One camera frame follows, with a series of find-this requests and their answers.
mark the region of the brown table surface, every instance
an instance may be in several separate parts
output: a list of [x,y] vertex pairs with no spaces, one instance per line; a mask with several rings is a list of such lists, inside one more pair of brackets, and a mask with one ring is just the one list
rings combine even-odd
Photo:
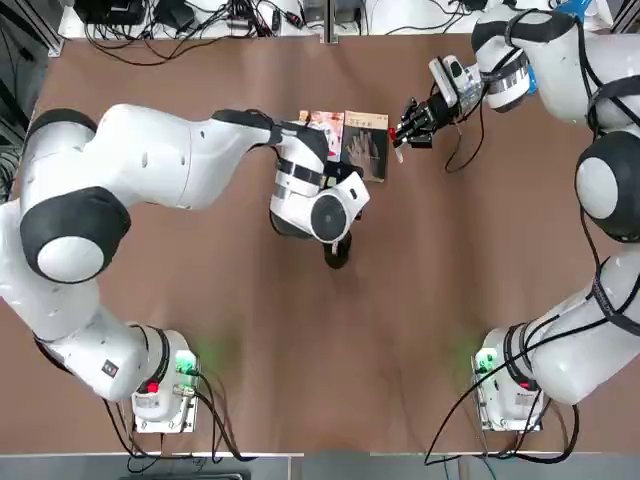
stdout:
[[[472,62],[469,37],[223,41],[157,68],[68,42],[50,63],[38,110],[98,119],[128,102],[201,120],[226,107],[283,119],[350,109],[395,123],[409,96],[428,95],[428,61],[449,53]],[[143,48],[124,54],[153,59]],[[537,98],[506,115],[485,110],[484,146],[461,174],[443,172],[454,128],[404,164],[390,156],[343,270],[324,264],[318,243],[271,230],[273,158],[254,151],[207,211],[133,207],[133,227],[99,279],[103,303],[123,321],[179,330],[220,372],[242,451],[421,451],[467,388],[469,356],[486,332],[541,315],[593,270],[573,190],[589,133],[552,118]],[[477,144],[477,123],[462,127],[462,157]],[[613,250],[595,236],[603,254]],[[0,452],[121,451],[100,399],[51,367],[4,304],[2,317]],[[640,450],[639,367],[580,405],[577,450]],[[570,409],[561,410],[570,430]],[[210,418],[199,414],[197,433],[168,448],[210,448]],[[473,414],[466,403],[436,451],[480,451]],[[545,424],[527,449],[562,450],[558,419]],[[156,437],[147,444],[157,447]],[[490,446],[507,439],[492,436]]]

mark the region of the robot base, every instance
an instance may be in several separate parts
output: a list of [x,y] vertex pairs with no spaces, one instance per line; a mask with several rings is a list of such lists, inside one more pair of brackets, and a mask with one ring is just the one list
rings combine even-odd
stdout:
[[[475,384],[493,369],[492,365],[501,365],[502,362],[502,355],[497,354],[495,349],[481,349],[471,358],[472,382]],[[478,386],[475,395],[482,430],[523,432],[527,428],[527,419],[537,394],[537,391],[531,392],[517,385],[505,369],[489,377]],[[540,395],[529,420],[530,431],[542,430],[539,419],[542,403],[543,395]]]
[[152,393],[131,396],[136,431],[140,433],[188,433],[196,424],[198,399],[193,396],[198,377],[187,375],[199,368],[197,357],[182,335],[164,331],[168,340],[166,373]]
[[138,433],[192,433],[196,428],[198,399],[182,397],[180,410],[171,419],[162,422],[150,422],[136,415]]

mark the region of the cable bundle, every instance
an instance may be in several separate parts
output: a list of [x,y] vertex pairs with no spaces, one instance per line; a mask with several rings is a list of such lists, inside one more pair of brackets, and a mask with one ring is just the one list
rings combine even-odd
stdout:
[[[218,384],[220,385],[220,391],[216,390],[211,386],[209,380],[200,372],[192,371],[189,372],[190,375],[197,376],[202,380],[205,384],[207,395],[203,394],[200,391],[195,391],[194,396],[198,398],[210,411],[213,422],[213,432],[211,436],[211,461],[214,464],[218,464],[222,461],[222,457],[217,456],[217,452],[220,448],[220,444],[224,440],[224,443],[229,450],[229,452],[233,455],[233,458],[240,462],[250,462],[255,460],[254,457],[245,457],[240,453],[238,445],[236,443],[235,435],[233,434],[233,429],[231,426],[231,420],[229,418],[229,411],[227,406],[227,393],[222,384],[222,381],[216,377]],[[216,409],[216,400],[221,404],[222,416],[218,413]],[[120,427],[116,423],[116,419],[113,415],[113,411],[111,410],[111,406],[109,402],[103,399],[105,409],[107,410],[107,414],[109,415],[109,419],[111,420],[111,425],[113,426],[116,435],[118,436],[118,441],[122,448],[129,454],[129,459],[127,461],[127,470],[130,473],[143,473],[149,470],[153,465],[155,465],[158,460],[187,460],[187,459],[195,459],[192,454],[188,455],[153,455],[146,453],[140,445],[133,438],[133,432],[135,431],[135,420],[132,420],[131,426],[127,427],[124,414],[119,404],[116,404],[116,411],[120,420]],[[125,436],[129,441],[129,445],[125,442],[123,438],[122,432],[120,429],[123,429],[125,432]],[[160,434],[160,450],[162,450],[162,443],[164,440],[164,434]],[[140,469],[134,469],[131,467],[131,461],[135,459],[150,459],[151,463],[141,467]],[[198,471],[200,471],[204,466],[204,462],[200,465]]]
[[[165,63],[174,60],[190,50],[194,48],[200,48],[207,45],[211,45],[223,38],[251,38],[251,37],[274,37],[276,34],[271,30],[269,24],[265,21],[264,17],[258,10],[258,6],[260,3],[267,3],[271,5],[276,11],[281,13],[286,21],[292,23],[297,28],[302,28],[306,23],[304,22],[304,17],[302,14],[302,6],[300,6],[300,17],[292,12],[285,12],[277,7],[273,2],[268,0],[258,0],[257,3],[254,0],[228,0],[226,3],[221,5],[216,10],[205,10],[197,5],[189,1],[185,1],[185,4],[189,7],[199,10],[200,12],[206,13],[209,16],[202,23],[198,24],[193,28],[188,28],[188,31],[185,33],[179,33],[177,36],[174,36],[174,40],[180,40],[178,45],[176,45],[173,50],[171,50],[168,54],[159,52],[154,46],[149,43],[149,40],[153,40],[155,35],[158,32],[158,29],[162,29],[166,36],[169,36],[165,26],[158,21],[154,12],[153,5],[151,0],[145,0],[145,8],[146,8],[146,17],[145,17],[145,25],[142,31],[136,35],[131,35],[131,26],[123,27],[123,26],[115,26],[115,25],[93,25],[93,32],[89,31],[89,25],[85,24],[84,33],[87,37],[89,43],[95,47],[100,52],[105,55],[110,56],[111,58],[115,58],[121,62],[124,62],[128,65],[133,66],[147,66],[154,67],[159,65],[164,65]],[[249,29],[243,35],[236,35],[233,33],[230,35],[226,35],[219,38],[213,38],[204,43],[198,43],[195,45],[190,45],[188,47],[184,47],[184,43],[187,40],[202,40],[202,36],[204,32],[220,21],[227,21],[233,18],[246,18],[249,21]],[[99,39],[101,40],[110,40],[109,35],[115,38],[116,40],[121,40],[124,43],[118,45],[107,45],[104,43],[99,43]],[[122,50],[135,42],[144,42],[145,46],[153,52],[153,54],[159,58],[158,61],[154,62],[136,62],[124,58],[120,55],[117,55],[115,51]]]

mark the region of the book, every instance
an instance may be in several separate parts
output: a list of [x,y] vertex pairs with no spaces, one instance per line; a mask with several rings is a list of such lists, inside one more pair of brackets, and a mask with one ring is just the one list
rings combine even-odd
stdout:
[[384,181],[389,153],[387,115],[302,110],[299,120],[324,132],[329,161],[361,167],[365,182]]
[[340,161],[361,167],[365,182],[387,176],[388,126],[387,115],[345,112]]
[[331,162],[340,161],[342,149],[342,128],[344,126],[344,113],[338,112],[311,112],[300,111],[300,121],[308,123],[310,127],[322,130],[329,144],[329,157]]

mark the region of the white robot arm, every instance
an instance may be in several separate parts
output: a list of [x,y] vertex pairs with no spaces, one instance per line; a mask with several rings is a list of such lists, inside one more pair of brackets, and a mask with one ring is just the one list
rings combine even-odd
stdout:
[[[571,15],[501,5],[479,19],[471,40],[476,65],[464,68],[451,56],[430,64],[439,91],[410,104],[395,146],[429,147],[439,128],[466,119],[478,92],[496,111],[515,108],[529,90],[530,62],[546,109],[598,130],[578,159],[576,193],[591,220],[625,244],[593,285],[533,322],[491,331],[475,356],[474,370],[482,376],[527,346],[608,319],[541,345],[481,385],[483,428],[523,430],[539,388],[574,405],[640,353],[640,36],[585,38]],[[542,403],[540,396],[534,422]]]
[[117,321],[101,306],[94,277],[129,229],[128,207],[206,208],[259,146],[278,153],[274,228],[326,244],[346,238],[369,194],[356,172],[323,187],[322,132],[258,111],[221,110],[189,122],[117,105],[97,127],[76,111],[44,113],[25,141],[21,196],[0,207],[2,297],[50,358],[95,393],[111,401],[133,394],[145,421],[174,418],[182,401],[173,391],[178,357],[195,361],[185,339]]

